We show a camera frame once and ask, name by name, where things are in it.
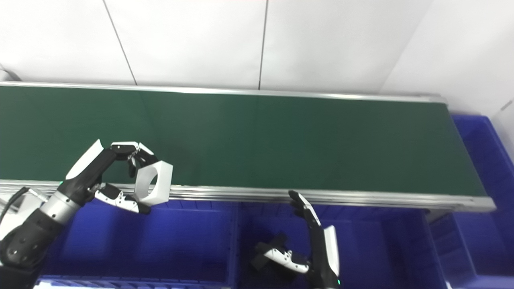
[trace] panel seam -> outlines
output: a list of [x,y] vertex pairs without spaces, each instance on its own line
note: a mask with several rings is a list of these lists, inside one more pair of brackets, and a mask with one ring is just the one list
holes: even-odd
[[121,47],[121,52],[123,52],[123,56],[125,57],[125,61],[127,62],[128,69],[130,71],[130,74],[132,75],[132,79],[134,80],[134,83],[137,85],[136,77],[134,76],[134,73],[132,72],[132,67],[130,66],[129,59],[127,58],[127,54],[125,53],[125,49],[123,48],[123,44],[121,44],[120,36],[118,35],[118,31],[116,30],[116,26],[114,25],[114,21],[113,21],[113,18],[111,17],[111,13],[109,12],[109,8],[107,7],[107,3],[105,2],[105,0],[102,0],[102,2],[103,2],[103,5],[105,6],[105,11],[107,11],[107,16],[109,16],[111,25],[113,26],[114,34],[116,34],[116,38],[118,39],[118,43],[120,44],[120,47]]
[[405,44],[405,46],[403,47],[403,49],[401,50],[401,53],[398,55],[398,58],[396,59],[396,62],[394,63],[393,65],[393,68],[391,68],[391,70],[389,71],[387,77],[384,79],[384,81],[382,82],[382,85],[380,86],[380,89],[378,90],[378,93],[381,94],[382,93],[382,90],[384,88],[384,86],[386,85],[387,81],[389,80],[389,78],[391,77],[391,74],[393,74],[393,71],[394,69],[396,68],[396,66],[398,66],[398,62],[400,62],[400,59],[401,57],[403,56],[403,54],[405,53],[405,51],[407,50],[407,48],[409,47],[409,44],[411,44],[412,42],[412,39],[414,38],[414,35],[416,35],[416,32],[418,31],[419,29],[419,26],[421,25],[421,23],[423,23],[423,20],[425,20],[425,18],[427,17],[428,15],[428,12],[430,12],[430,9],[432,8],[432,6],[434,5],[434,2],[436,0],[432,0],[432,2],[430,3],[430,5],[427,7],[427,11],[425,11],[425,14],[423,15],[423,17],[421,17],[421,19],[419,20],[418,24],[416,25],[416,28],[414,29],[414,31],[412,32],[411,36],[409,37],[409,40],[407,41],[407,43]]
[[259,86],[257,87],[258,90],[261,90],[262,61],[264,57],[264,40],[266,38],[266,23],[268,22],[268,3],[269,0],[266,0],[266,8],[264,10],[264,29],[262,32],[261,63],[259,65]]

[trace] black object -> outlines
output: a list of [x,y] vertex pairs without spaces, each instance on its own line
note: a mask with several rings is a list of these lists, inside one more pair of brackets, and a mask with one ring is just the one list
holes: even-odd
[[100,192],[111,200],[114,200],[120,195],[121,190],[111,184],[105,184],[105,187],[102,188]]
[[260,271],[264,266],[268,264],[270,261],[268,258],[264,256],[264,253],[268,252],[270,249],[277,249],[280,252],[285,252],[284,244],[287,241],[287,236],[283,232],[280,232],[278,235],[273,238],[269,243],[259,242],[257,246],[255,246],[255,251],[257,251],[257,256],[250,261],[250,265],[255,268],[255,270]]
[[2,289],[30,289],[36,285],[41,266],[34,269],[18,269],[0,266],[0,284]]

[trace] white wall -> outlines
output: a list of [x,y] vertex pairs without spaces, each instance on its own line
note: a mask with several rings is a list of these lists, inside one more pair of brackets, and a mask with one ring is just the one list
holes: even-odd
[[514,139],[511,0],[0,0],[0,27],[24,81],[436,93]]

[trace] robotic arm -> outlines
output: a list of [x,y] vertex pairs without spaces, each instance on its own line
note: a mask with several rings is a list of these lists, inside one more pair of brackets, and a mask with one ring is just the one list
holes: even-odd
[[[128,162],[130,177],[137,172],[133,195],[125,196],[111,184],[102,187],[102,174],[116,160]],[[168,200],[172,171],[173,166],[159,161],[141,143],[113,142],[104,148],[97,140],[70,169],[57,191],[0,242],[0,288],[32,288],[50,244],[75,213],[94,197],[125,210],[149,214],[150,206]],[[148,194],[155,176],[157,183]],[[29,190],[23,188],[20,193]]]
[[258,255],[252,260],[252,266],[260,270],[271,260],[293,272],[305,274],[312,288],[339,288],[339,251],[335,227],[323,229],[314,208],[300,193],[289,191],[289,196],[295,214],[307,222],[311,259],[305,260],[291,250],[286,250],[283,245],[287,236],[280,233],[270,243],[261,242],[255,247]]

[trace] blue crate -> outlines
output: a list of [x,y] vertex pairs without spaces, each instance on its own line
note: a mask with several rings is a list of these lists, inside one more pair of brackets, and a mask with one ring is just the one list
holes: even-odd
[[497,210],[431,225],[445,277],[454,288],[514,288],[514,166],[487,117],[453,120]]
[[[337,230],[346,289],[446,289],[424,212],[315,206]],[[307,288],[249,270],[253,248],[279,231],[310,252],[306,223],[288,204],[170,201],[148,216],[94,202],[54,243],[41,277],[55,285],[116,288]]]
[[233,287],[237,204],[170,201],[150,215],[94,200],[53,244],[40,280],[117,288]]
[[[424,212],[416,209],[315,205],[323,226],[334,225],[345,289],[446,288]],[[305,221],[288,204],[243,203],[240,210],[239,289],[307,288],[303,276],[284,278],[274,264],[256,272],[249,266],[258,241],[279,232],[286,246],[308,256]]]

